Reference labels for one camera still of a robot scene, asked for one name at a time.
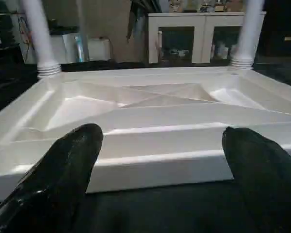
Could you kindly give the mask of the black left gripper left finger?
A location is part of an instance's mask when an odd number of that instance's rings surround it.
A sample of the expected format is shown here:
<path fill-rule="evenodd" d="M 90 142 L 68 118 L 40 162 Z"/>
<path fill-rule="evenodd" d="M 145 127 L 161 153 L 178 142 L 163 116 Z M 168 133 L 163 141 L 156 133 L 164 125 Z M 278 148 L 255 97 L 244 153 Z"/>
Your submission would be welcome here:
<path fill-rule="evenodd" d="M 1 202 L 0 233 L 71 232 L 102 142 L 97 124 L 57 139 Z"/>

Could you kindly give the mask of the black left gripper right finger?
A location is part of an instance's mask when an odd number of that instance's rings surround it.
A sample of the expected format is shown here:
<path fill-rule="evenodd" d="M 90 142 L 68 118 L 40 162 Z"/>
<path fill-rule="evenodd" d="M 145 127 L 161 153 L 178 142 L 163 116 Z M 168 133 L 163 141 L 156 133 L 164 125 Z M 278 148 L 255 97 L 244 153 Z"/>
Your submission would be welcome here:
<path fill-rule="evenodd" d="M 227 127 L 222 148 L 261 233 L 291 233 L 291 156 L 249 128 Z"/>

